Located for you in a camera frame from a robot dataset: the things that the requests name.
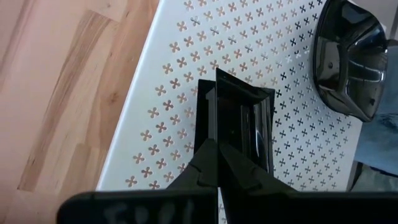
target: blue fabric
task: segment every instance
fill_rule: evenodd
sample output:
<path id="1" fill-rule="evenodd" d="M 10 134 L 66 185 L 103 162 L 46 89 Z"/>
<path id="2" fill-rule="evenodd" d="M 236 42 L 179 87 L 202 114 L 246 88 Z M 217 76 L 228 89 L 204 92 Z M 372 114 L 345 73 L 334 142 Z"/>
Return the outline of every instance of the blue fabric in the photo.
<path id="1" fill-rule="evenodd" d="M 388 67 L 381 104 L 362 126 L 355 160 L 398 175 L 398 54 L 389 57 Z"/>

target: white table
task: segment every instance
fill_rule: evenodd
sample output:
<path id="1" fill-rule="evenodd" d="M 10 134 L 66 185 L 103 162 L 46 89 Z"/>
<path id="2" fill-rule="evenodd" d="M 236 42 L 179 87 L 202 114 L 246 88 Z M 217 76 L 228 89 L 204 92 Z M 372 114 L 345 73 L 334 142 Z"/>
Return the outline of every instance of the white table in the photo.
<path id="1" fill-rule="evenodd" d="M 214 80 L 215 67 L 276 89 L 278 179 L 297 190 L 346 190 L 361 122 L 328 109 L 312 88 L 324 2 L 161 1 L 98 190 L 161 189 L 179 175 L 193 154 L 198 79 Z"/>

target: perforated metal sheet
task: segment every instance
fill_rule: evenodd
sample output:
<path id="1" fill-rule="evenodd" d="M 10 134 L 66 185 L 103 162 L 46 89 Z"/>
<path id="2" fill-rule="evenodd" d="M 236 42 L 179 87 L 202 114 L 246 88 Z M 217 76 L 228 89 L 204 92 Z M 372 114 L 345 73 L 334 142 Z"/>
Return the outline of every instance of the perforated metal sheet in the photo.
<path id="1" fill-rule="evenodd" d="M 297 190 L 346 190 L 361 122 L 329 110 L 312 88 L 323 4 L 161 1 L 98 190 L 161 189 L 179 175 L 193 154 L 198 79 L 214 80 L 216 67 L 276 89 L 278 179 Z"/>

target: black object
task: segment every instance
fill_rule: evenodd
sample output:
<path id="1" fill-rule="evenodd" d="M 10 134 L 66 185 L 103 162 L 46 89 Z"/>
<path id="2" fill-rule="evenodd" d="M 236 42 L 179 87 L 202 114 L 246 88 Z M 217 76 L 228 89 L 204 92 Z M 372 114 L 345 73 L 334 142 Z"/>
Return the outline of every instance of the black object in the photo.
<path id="1" fill-rule="evenodd" d="M 269 142 L 245 142 L 261 139 L 252 135 L 259 124 L 269 141 L 273 91 L 216 73 L 216 85 L 199 82 L 195 154 L 167 189 L 80 194 L 60 207 L 57 223 L 218 223 L 217 187 L 229 224 L 360 221 L 356 211 L 371 223 L 398 221 L 397 194 L 302 193 L 274 178 L 263 158 L 270 155 Z"/>
<path id="2" fill-rule="evenodd" d="M 361 121 L 373 119 L 387 74 L 387 40 L 370 12 L 347 0 L 327 0 L 313 43 L 313 79 L 332 110 Z"/>
<path id="3" fill-rule="evenodd" d="M 275 91 L 253 87 L 221 69 L 199 80 L 194 152 L 206 139 L 227 142 L 271 175 Z"/>

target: glossy black dome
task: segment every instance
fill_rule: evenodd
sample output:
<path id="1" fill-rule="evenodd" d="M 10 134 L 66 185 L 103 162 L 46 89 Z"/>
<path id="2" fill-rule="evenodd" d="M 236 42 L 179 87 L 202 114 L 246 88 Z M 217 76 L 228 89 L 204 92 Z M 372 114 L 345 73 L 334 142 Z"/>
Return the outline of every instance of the glossy black dome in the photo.
<path id="1" fill-rule="evenodd" d="M 347 0 L 325 3 L 313 45 L 313 78 L 331 109 L 371 121 L 387 73 L 388 40 L 380 22 Z"/>

